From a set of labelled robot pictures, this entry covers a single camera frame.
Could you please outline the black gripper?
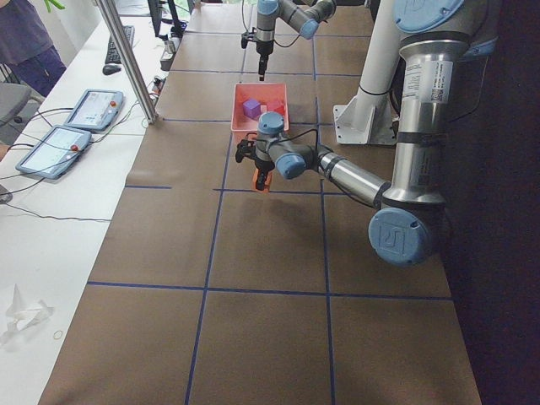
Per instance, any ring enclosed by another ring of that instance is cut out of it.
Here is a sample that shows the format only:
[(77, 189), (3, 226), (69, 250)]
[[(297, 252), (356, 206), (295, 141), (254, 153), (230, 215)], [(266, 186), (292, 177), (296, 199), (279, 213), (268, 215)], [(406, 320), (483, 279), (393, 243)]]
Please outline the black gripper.
[(271, 157), (268, 154), (255, 155), (255, 190), (268, 191), (270, 188), (270, 172), (275, 169)]
[(258, 77), (260, 81), (264, 81), (267, 71), (268, 58), (273, 53), (273, 42), (271, 40), (258, 40), (256, 42), (256, 51), (260, 55), (258, 63)]

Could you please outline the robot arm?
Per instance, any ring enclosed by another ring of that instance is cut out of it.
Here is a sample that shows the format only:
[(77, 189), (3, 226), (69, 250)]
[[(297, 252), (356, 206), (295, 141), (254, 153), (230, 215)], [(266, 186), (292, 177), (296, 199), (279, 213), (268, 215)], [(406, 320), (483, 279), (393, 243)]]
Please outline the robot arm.
[(392, 179), (328, 147), (294, 143), (284, 119), (266, 112), (255, 139), (241, 142), (235, 156), (255, 162), (255, 189), (269, 185), (273, 170), (287, 180), (317, 171), (375, 209), (368, 233), (380, 258), (412, 266), (435, 254), (446, 237), (440, 160), (455, 67), (494, 50), (500, 9), (498, 1), (379, 2), (358, 93), (333, 116), (342, 144), (395, 146)]
[(259, 54), (258, 76), (265, 79), (267, 63), (273, 53), (276, 21), (281, 19), (300, 37), (310, 40), (321, 21), (330, 19), (336, 12), (337, 2), (315, 1), (306, 10), (289, 0), (260, 0), (256, 4), (256, 26), (252, 31)]

